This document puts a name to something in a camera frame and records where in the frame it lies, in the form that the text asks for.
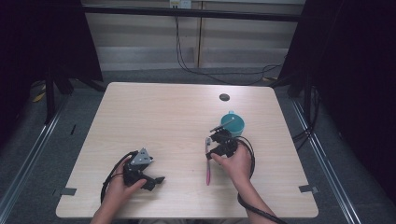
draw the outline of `person's left hand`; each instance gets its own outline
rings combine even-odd
[[[131,187],[128,187],[124,184],[123,180],[123,165],[128,161],[129,158],[126,158],[122,161],[122,163],[117,167],[114,172],[114,176],[110,181],[110,184],[107,187],[105,198],[103,199],[103,203],[111,204],[114,207],[121,208],[125,205],[128,200],[131,198],[131,195],[141,189],[143,185],[146,184],[146,179],[140,179],[136,183],[134,183]]]
[[[123,160],[114,172],[114,176],[107,187],[105,198],[103,199],[100,208],[93,216],[91,223],[110,223],[111,219],[117,214],[119,209],[129,201],[132,194],[146,184],[146,179],[138,180],[131,187],[124,184],[122,168],[128,159],[129,158]]]

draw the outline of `teal cup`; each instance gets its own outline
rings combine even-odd
[[[220,125],[231,133],[232,137],[241,136],[245,128],[244,120],[232,110],[221,118]]]

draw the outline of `cable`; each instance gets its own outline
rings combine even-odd
[[[43,81],[43,80],[36,81],[30,86],[30,89],[36,88],[36,87],[44,85],[44,84],[46,84],[46,81]]]
[[[255,162],[256,159],[255,159],[255,157],[254,157],[253,146],[252,146],[252,145],[250,144],[250,142],[246,139],[246,137],[243,137],[243,136],[236,136],[236,137],[234,138],[234,140],[235,140],[236,142],[238,142],[238,143],[244,145],[244,147],[248,150],[248,152],[249,152],[249,154],[250,154],[251,164],[250,164],[250,175],[249,175],[249,178],[251,178],[251,177],[253,176],[254,168],[255,168],[255,164],[256,164],[256,162]],[[241,197],[241,195],[240,195],[239,193],[238,193],[237,199],[238,199],[238,202],[239,202],[243,207],[245,207],[247,210],[249,210],[249,211],[251,211],[251,212],[253,212],[253,213],[255,213],[255,214],[257,214],[257,215],[259,215],[259,216],[261,216],[261,217],[266,217],[266,218],[268,218],[269,220],[274,221],[275,223],[286,224],[286,222],[283,221],[282,219],[280,219],[280,218],[278,218],[278,217],[275,217],[275,216],[273,216],[273,215],[271,215],[271,214],[269,214],[269,213],[266,213],[266,212],[264,212],[264,211],[262,211],[262,210],[260,210],[260,209],[258,209],[258,208],[256,208],[256,207],[254,207],[254,206],[252,206],[252,205],[246,203],[246,202],[242,199],[242,197]]]
[[[202,72],[192,71],[185,64],[184,59],[183,59],[183,55],[182,55],[182,52],[181,52],[180,36],[179,36],[179,29],[178,29],[178,17],[177,16],[175,16],[175,23],[176,23],[176,36],[177,36],[177,38],[176,38],[176,40],[177,40],[177,62],[178,62],[178,65],[186,72],[189,72],[189,73],[192,73],[192,74],[195,74],[195,75],[210,77],[210,78],[212,78],[212,79],[214,79],[216,81],[219,81],[221,83],[228,84],[228,85],[250,86],[250,85],[254,85],[254,84],[262,81],[262,79],[264,78],[264,74],[266,72],[269,72],[269,71],[271,71],[271,70],[273,70],[273,69],[275,69],[275,68],[277,68],[279,66],[282,66],[282,63],[280,63],[280,64],[269,64],[269,65],[264,66],[264,68],[260,72],[251,72],[251,73],[202,73]],[[213,77],[213,76],[218,76],[218,75],[260,75],[260,78],[254,80],[252,82],[249,82],[249,83],[241,84],[241,83],[232,83],[232,82],[224,81],[224,80],[219,79],[217,77]]]
[[[100,194],[100,203],[102,203],[102,202],[103,202],[103,199],[105,198],[107,186],[108,186],[108,184],[110,183],[111,179],[112,179],[113,177],[117,176],[117,175],[121,175],[121,174],[115,174],[115,175],[113,175],[114,171],[117,170],[117,167],[120,166],[120,164],[123,162],[123,160],[125,160],[127,157],[131,156],[132,154],[133,154],[133,152],[129,152],[128,154],[126,154],[125,156],[123,156],[123,157],[120,159],[120,161],[117,162],[117,164],[114,166],[113,170],[111,170],[110,174],[107,176],[107,178],[106,178],[106,180],[105,180],[105,182],[103,183],[103,186],[102,186],[102,191],[101,191],[101,194]]]
[[[319,110],[319,104],[320,104],[320,97],[318,95],[318,91],[316,90],[315,87],[313,87],[314,89],[314,97],[312,99],[312,103],[315,106],[315,115],[312,121],[308,121],[308,127],[302,131],[301,133],[295,135],[292,139],[293,142],[296,143],[298,141],[300,141],[301,139],[304,138],[304,141],[296,148],[297,151],[299,151],[303,145],[305,144],[305,142],[311,137],[312,132],[314,131],[317,119],[318,119],[318,110]]]

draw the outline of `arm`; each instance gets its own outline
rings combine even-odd
[[[95,212],[95,215],[91,220],[91,224],[111,223],[111,220],[117,214],[119,209],[128,202],[132,194],[145,185],[147,180],[141,179],[131,187],[125,186],[123,176],[118,174],[122,174],[123,164],[127,160],[128,159],[125,159],[114,172],[113,175],[115,176],[111,179],[105,198],[103,199],[99,209]]]
[[[261,209],[268,214],[273,216],[275,215],[268,205],[262,200],[262,197],[250,182],[249,175],[251,158],[248,150],[244,146],[239,144],[238,149],[230,158],[223,158],[215,153],[212,153],[211,157],[223,167],[227,175],[233,181],[233,185],[235,186],[236,190],[238,190],[242,199],[246,203]],[[266,217],[261,217],[260,215],[257,215],[249,210],[247,210],[247,216],[250,223],[253,224],[275,223]]]

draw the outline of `wall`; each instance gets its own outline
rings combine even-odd
[[[128,7],[169,7],[169,1],[93,1]],[[193,1],[192,8],[299,15],[301,0]],[[102,70],[175,68],[175,18],[86,14]],[[178,18],[181,53],[188,67],[262,66],[282,61],[295,22]]]

